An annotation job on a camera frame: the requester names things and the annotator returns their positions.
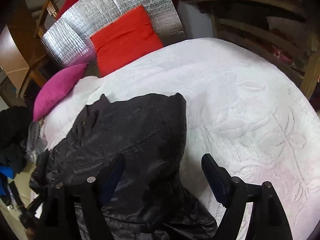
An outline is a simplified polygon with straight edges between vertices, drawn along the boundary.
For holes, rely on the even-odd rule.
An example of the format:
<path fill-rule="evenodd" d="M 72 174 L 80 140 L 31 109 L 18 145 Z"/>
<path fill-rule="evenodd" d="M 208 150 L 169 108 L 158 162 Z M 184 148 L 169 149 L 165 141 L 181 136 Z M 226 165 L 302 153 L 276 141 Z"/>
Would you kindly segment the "black quilted jacket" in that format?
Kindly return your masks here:
<path fill-rule="evenodd" d="M 102 211 L 114 239 L 210 239 L 215 218 L 181 183 L 186 135 L 181 94 L 109 102 L 101 96 L 66 137 L 37 158 L 30 187 L 48 197 L 59 183 L 81 184 L 118 155 L 125 169 Z"/>

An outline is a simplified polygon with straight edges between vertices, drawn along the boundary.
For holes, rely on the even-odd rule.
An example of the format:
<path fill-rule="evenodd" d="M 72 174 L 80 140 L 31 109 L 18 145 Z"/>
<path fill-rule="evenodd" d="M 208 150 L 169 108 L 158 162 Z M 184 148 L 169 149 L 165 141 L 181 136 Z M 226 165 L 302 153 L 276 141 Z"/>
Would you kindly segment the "blue jacket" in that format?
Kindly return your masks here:
<path fill-rule="evenodd" d="M 8 179 L 15 178 L 15 172 L 7 166 L 0 166 L 0 176 L 1 176 L 1 196 L 8 196 Z"/>

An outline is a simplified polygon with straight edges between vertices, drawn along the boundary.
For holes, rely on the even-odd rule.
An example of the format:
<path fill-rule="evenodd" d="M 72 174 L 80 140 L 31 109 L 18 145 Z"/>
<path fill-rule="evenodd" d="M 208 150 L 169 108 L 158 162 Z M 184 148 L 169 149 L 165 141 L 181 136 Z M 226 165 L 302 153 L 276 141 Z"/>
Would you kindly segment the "grey folded garment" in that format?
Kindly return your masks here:
<path fill-rule="evenodd" d="M 47 147 L 46 137 L 41 133 L 43 120 L 32 122 L 28 129 L 28 138 L 26 142 L 26 158 L 36 163 L 38 156 L 43 153 Z"/>

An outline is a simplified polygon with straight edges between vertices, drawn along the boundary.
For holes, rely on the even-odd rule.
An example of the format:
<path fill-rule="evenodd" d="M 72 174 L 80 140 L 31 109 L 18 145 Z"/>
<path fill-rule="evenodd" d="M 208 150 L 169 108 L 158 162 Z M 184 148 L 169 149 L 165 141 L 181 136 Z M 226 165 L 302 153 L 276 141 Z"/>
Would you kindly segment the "pile of black coats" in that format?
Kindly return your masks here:
<path fill-rule="evenodd" d="M 1 165 L 14 173 L 20 173 L 27 164 L 24 143 L 31 121 L 27 107 L 14 106 L 1 111 Z"/>

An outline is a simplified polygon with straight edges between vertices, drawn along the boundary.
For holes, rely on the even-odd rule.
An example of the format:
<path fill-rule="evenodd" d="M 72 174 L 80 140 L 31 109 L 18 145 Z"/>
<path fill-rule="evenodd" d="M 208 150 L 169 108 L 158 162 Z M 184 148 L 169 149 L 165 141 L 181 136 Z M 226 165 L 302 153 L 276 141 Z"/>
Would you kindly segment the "white bed blanket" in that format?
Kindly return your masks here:
<path fill-rule="evenodd" d="M 70 131 L 85 105 L 180 93 L 187 102 L 187 145 L 180 175 L 217 221 L 224 208 L 201 170 L 210 153 L 231 175 L 252 184 L 270 181 L 294 239 L 319 222 L 319 117 L 277 67 L 235 44 L 186 40 L 154 51 L 103 78 L 86 77 L 45 118 L 48 148 Z"/>

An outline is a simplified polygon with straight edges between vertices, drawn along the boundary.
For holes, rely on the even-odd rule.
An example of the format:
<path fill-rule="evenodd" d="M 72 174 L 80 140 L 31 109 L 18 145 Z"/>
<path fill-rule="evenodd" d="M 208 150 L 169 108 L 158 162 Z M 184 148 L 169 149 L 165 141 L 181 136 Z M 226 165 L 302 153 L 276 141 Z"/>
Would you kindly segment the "magenta pillow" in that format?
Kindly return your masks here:
<path fill-rule="evenodd" d="M 76 64 L 57 72 L 38 93 L 33 111 L 33 122 L 45 117 L 84 77 L 86 63 Z"/>

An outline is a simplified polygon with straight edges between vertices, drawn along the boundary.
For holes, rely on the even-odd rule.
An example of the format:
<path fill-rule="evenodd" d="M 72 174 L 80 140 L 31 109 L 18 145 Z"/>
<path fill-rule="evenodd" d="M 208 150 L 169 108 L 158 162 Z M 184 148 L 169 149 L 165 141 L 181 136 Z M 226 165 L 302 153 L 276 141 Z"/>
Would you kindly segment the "brown wooden pillar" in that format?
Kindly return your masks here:
<path fill-rule="evenodd" d="M 21 1 L 9 15 L 1 32 L 1 67 L 24 97 L 31 80 L 43 87 L 47 79 L 40 68 L 50 62 L 41 40 L 34 36 L 36 23 L 25 1 Z"/>

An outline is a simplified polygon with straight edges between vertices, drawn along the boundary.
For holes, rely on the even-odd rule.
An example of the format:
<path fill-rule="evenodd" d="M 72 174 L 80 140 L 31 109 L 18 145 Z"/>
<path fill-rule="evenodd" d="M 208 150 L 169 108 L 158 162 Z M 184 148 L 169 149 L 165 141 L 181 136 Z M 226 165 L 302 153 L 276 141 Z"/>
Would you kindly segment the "silver foil insulation board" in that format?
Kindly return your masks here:
<path fill-rule="evenodd" d="M 185 39 L 172 0 L 79 0 L 44 33 L 42 42 L 63 68 L 95 58 L 90 37 L 142 5 L 164 46 Z"/>

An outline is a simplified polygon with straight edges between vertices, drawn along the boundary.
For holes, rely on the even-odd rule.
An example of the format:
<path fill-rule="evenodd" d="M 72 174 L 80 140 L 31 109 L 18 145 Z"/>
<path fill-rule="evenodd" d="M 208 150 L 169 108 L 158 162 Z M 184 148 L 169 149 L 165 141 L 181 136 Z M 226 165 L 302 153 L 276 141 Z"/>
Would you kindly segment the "red cushion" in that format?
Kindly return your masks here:
<path fill-rule="evenodd" d="M 100 76 L 163 48 L 142 5 L 126 12 L 90 37 L 97 55 Z"/>

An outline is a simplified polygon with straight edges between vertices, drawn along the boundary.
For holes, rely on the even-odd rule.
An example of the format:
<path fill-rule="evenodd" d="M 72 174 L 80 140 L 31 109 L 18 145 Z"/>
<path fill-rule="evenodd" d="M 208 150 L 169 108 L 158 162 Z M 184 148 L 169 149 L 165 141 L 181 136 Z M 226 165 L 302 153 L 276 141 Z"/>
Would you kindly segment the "wooden side table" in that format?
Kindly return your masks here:
<path fill-rule="evenodd" d="M 214 36 L 276 65 L 307 97 L 319 79 L 319 0 L 183 0 L 208 13 Z"/>

